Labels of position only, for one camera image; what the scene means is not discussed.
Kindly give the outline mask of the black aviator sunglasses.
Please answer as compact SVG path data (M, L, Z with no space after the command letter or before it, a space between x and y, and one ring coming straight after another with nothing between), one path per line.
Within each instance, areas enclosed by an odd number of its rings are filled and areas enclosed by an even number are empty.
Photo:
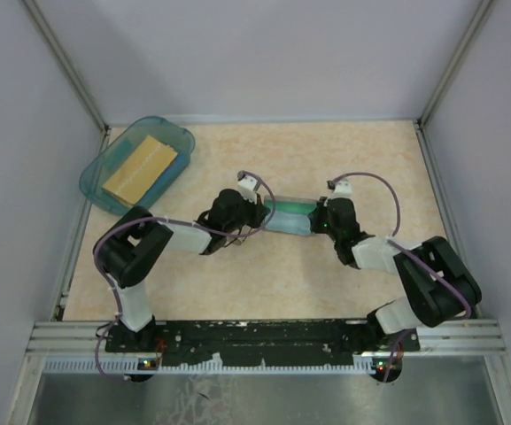
M226 243L226 247L230 245L241 245L245 239L246 237L230 237Z

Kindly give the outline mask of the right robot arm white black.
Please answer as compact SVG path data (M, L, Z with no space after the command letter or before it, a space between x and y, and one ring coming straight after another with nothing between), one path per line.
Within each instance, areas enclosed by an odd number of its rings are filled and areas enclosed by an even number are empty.
M309 220L314 234L331 239L343 265L400 279L405 296L367 316L368 342L377 350L388 350L403 332L421 325L470 317L482 300L475 278L442 236L407 248L392 237L370 235L360 228L349 198L320 198Z

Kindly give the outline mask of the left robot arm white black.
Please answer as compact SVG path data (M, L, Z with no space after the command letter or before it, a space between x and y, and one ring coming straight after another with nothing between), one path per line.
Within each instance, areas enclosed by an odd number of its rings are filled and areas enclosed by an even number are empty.
M145 279L164 251L211 255L241 236L248 227L262 228L271 209L260 195L253 201L235 189L224 189L197 221L155 220L144 207L129 210L96 244L95 265L110 284L118 307L109 336L121 336L121 347L140 352L156 340Z

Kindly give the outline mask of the light blue cleaning cloth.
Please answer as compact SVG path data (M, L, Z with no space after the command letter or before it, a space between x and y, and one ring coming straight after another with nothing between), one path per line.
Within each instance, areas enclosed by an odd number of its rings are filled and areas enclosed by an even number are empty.
M310 236L312 233L307 214L283 211L275 211L265 230L296 236Z

